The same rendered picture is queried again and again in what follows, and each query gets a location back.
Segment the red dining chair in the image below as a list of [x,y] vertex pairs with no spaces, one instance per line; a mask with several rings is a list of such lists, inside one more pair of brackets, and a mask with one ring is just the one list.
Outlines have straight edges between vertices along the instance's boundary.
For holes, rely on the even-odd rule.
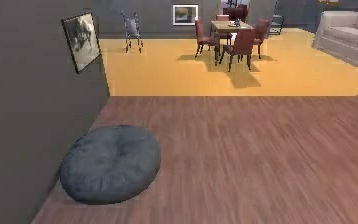
[[[229,21],[229,15],[216,15],[217,21]],[[231,44],[232,42],[232,34],[231,33],[221,33],[221,39],[225,39],[227,44]]]
[[197,50],[195,56],[202,53],[203,47],[208,45],[214,48],[215,58],[219,56],[220,38],[217,33],[213,33],[210,36],[205,36],[203,31],[203,22],[201,20],[195,21],[195,32],[197,41]]
[[254,42],[254,30],[253,29],[242,29],[237,32],[233,45],[224,45],[222,47],[222,53],[219,62],[222,62],[224,55],[229,54],[228,71],[231,71],[232,61],[235,56],[238,60],[246,57],[246,63],[248,69],[251,69],[251,55]]
[[261,45],[266,38],[268,27],[269,27],[268,19],[259,19],[257,24],[254,27],[254,42],[253,44],[257,46],[258,49],[258,57],[261,57]]

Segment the round grey floor cushion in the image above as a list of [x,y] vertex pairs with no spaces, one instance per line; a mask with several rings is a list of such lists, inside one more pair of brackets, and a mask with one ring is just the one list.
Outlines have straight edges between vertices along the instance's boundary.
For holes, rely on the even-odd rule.
[[74,200],[105,205],[129,200],[155,180],[161,147],[148,129],[103,126],[79,138],[60,166],[60,183]]

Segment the grey folding chair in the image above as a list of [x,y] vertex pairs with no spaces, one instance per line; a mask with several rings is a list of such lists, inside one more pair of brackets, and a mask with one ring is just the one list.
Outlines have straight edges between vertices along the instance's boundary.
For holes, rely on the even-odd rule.
[[121,12],[124,21],[124,30],[125,30],[125,51],[128,51],[132,46],[132,39],[137,40],[137,45],[139,52],[142,52],[144,47],[143,40],[141,38],[140,29],[139,29],[139,17],[136,12],[129,18],[127,18],[124,12]]

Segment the white framed picture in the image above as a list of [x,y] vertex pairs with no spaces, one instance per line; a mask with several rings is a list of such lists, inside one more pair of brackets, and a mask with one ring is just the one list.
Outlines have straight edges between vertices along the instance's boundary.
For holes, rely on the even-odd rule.
[[174,26],[192,26],[198,19],[197,4],[174,4],[172,6],[172,23]]

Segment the wooden dining table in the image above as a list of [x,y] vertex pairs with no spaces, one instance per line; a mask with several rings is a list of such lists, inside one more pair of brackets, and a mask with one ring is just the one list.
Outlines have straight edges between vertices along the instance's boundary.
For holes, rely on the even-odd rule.
[[[246,23],[243,23],[243,22],[241,22],[240,27],[230,27],[230,26],[228,26],[229,21],[212,21],[211,24],[212,24],[212,28],[214,30],[214,33],[217,33],[219,35],[219,38],[220,38],[221,33],[236,33],[237,34],[237,32],[239,30],[242,30],[242,29],[253,29],[254,30],[254,28],[252,26],[250,26],[250,25],[248,25]],[[221,63],[221,62],[219,62],[219,59],[220,59],[220,56],[221,56],[221,53],[222,53],[222,47],[224,45],[233,45],[233,44],[221,44],[220,43],[219,56],[218,56],[218,58],[216,58],[216,61],[218,63]]]

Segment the dark red cabinet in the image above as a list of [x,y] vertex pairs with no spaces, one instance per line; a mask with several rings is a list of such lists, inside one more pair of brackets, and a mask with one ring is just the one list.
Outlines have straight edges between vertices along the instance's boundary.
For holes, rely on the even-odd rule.
[[240,19],[245,21],[248,15],[248,6],[240,4],[236,8],[228,7],[223,9],[223,14],[228,15],[231,21]]

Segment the black framed grey picture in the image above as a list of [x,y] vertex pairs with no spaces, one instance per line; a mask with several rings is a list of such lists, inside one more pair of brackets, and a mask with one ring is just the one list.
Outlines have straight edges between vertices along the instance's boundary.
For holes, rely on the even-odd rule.
[[91,12],[61,20],[77,74],[101,55]]

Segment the beige sofa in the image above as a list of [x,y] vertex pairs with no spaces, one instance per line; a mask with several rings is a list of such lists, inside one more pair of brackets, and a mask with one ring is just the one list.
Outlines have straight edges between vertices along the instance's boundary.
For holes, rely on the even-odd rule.
[[358,67],[358,12],[323,11],[312,47]]

